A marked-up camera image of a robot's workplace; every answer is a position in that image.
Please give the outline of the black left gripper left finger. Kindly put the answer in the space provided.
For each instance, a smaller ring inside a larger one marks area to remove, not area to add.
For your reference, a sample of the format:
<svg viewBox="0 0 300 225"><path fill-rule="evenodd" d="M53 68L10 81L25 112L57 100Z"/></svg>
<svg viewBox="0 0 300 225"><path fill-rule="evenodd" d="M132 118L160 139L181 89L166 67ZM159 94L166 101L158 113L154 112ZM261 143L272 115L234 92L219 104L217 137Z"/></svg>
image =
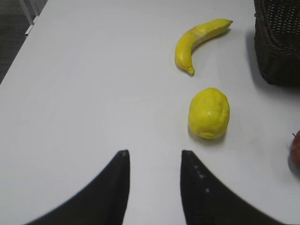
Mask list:
<svg viewBox="0 0 300 225"><path fill-rule="evenodd" d="M120 150L85 188L31 225L121 225L130 188L130 156Z"/></svg>

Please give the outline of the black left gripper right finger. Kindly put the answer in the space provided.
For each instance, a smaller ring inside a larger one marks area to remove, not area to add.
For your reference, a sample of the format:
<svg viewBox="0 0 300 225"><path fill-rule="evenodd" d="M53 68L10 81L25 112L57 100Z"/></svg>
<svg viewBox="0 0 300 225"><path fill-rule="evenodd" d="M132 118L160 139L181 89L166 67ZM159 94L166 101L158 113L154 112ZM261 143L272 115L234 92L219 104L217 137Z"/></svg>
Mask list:
<svg viewBox="0 0 300 225"><path fill-rule="evenodd" d="M180 194L188 225L278 225L237 196L190 150L181 152Z"/></svg>

